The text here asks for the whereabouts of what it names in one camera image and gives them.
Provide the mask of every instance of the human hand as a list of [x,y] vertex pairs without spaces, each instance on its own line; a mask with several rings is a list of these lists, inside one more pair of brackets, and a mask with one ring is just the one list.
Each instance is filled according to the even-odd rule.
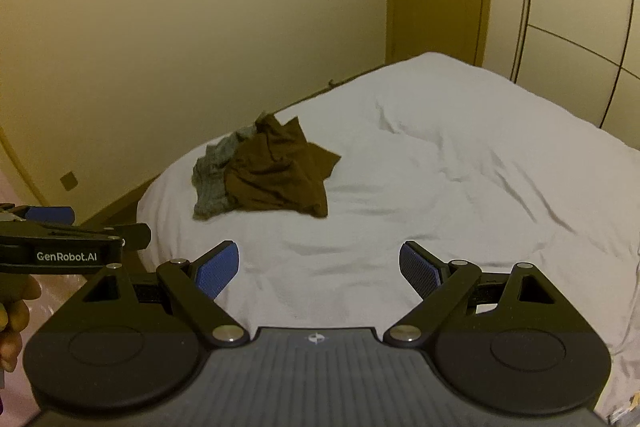
[[40,284],[30,275],[18,300],[0,303],[0,366],[9,373],[15,370],[22,350],[20,332],[29,324],[29,308],[24,301],[37,299],[41,295]]

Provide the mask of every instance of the bed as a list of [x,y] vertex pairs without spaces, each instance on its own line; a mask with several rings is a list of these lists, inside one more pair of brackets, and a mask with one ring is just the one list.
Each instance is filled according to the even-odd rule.
[[399,271],[404,241],[486,271],[529,261],[610,350],[596,412],[640,390],[639,151],[503,77],[432,53],[276,115],[294,116],[309,141],[342,156],[325,181],[329,216],[194,220],[203,144],[140,201],[138,220],[153,232],[147,269],[230,239],[241,266],[216,302],[251,334],[374,326],[382,335],[420,301]]

